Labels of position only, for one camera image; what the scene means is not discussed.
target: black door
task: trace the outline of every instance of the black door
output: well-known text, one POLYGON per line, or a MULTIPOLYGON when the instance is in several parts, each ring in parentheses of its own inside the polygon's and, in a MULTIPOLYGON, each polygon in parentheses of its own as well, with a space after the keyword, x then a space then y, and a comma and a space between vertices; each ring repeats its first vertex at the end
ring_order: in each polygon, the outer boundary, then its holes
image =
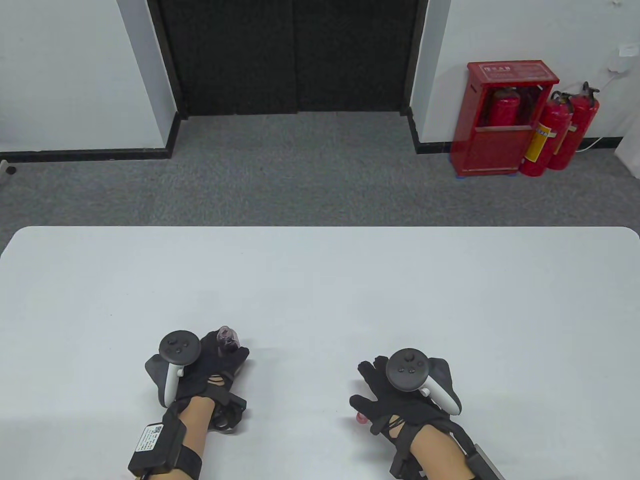
POLYGON ((293 113, 291 0, 159 0, 190 115, 293 113))
POLYGON ((294 0, 300 110, 397 111, 417 0, 294 0))
POLYGON ((418 0, 157 0, 190 115, 397 111, 418 0))

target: door frame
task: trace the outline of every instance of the door frame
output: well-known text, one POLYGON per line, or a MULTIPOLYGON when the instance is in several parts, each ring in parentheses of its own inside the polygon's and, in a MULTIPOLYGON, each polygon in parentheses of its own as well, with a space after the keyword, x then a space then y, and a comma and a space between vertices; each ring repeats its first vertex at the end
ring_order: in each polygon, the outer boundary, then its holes
POLYGON ((406 77, 404 79, 404 93, 402 104, 400 105, 400 115, 407 116, 411 104, 411 95, 413 93, 413 82, 415 80, 415 71, 418 67, 418 57, 420 55, 420 43, 422 43, 422 34, 424 33, 424 22, 427 17, 427 5, 429 0, 418 0, 418 7, 415 12, 415 24, 413 25, 413 37, 411 40, 411 48, 409 50, 409 59, 406 66, 406 77))
POLYGON ((147 0, 147 6, 149 8, 149 13, 151 14, 151 21, 156 31, 158 45, 160 46, 160 54, 162 55, 166 74, 169 78, 169 85, 171 86, 173 99, 175 100, 176 110, 178 111, 178 115, 180 115, 181 119, 187 120, 189 118, 189 110, 187 108, 187 103, 184 100, 178 73, 175 69, 175 63, 173 62, 171 46, 169 45, 169 39, 166 36, 166 29, 164 28, 164 19, 162 16, 162 10, 160 9, 160 4, 158 0, 147 0))

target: gray carpet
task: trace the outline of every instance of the gray carpet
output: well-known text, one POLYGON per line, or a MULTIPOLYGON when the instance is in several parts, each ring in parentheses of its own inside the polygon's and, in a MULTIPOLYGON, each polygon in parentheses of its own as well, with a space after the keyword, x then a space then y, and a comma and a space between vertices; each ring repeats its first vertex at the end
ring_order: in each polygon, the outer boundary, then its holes
POLYGON ((640 180, 612 150, 542 178, 458 180, 395 113, 196 117, 170 161, 20 164, 0 250, 27 225, 623 225, 640 180))

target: fire extinguisher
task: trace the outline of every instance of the fire extinguisher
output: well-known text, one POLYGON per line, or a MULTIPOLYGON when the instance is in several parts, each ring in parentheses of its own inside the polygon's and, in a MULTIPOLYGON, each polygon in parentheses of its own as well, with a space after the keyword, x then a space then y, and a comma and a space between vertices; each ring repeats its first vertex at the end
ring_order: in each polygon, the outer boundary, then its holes
POLYGON ((514 88, 503 88, 493 94, 488 126, 511 127, 520 110, 520 94, 514 88))
POLYGON ((548 168, 564 170, 569 165, 600 109, 600 102, 595 99, 594 93, 600 93, 600 90, 591 88, 589 82, 585 82, 582 93, 571 97, 571 105, 574 109, 571 126, 560 149, 547 165, 548 168))
POLYGON ((520 171, 529 177, 539 177, 551 157, 557 153, 571 126, 573 106, 569 93, 554 92, 542 112, 538 126, 527 153, 524 155, 520 171))

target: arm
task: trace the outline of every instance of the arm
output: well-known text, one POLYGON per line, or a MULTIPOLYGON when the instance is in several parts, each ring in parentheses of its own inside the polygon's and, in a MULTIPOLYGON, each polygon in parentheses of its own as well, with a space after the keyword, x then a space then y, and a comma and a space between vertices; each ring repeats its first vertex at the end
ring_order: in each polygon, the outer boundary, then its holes
POLYGON ((429 480, 471 480, 465 454, 451 436, 425 425, 411 444, 411 453, 429 480))
MULTIPOLYGON (((204 453, 207 428, 216 403, 210 398, 194 397, 189 406, 180 414, 180 421, 187 427, 182 444, 196 452, 200 458, 204 453)), ((181 470, 173 470, 167 474, 151 475, 149 480, 191 480, 181 470)))

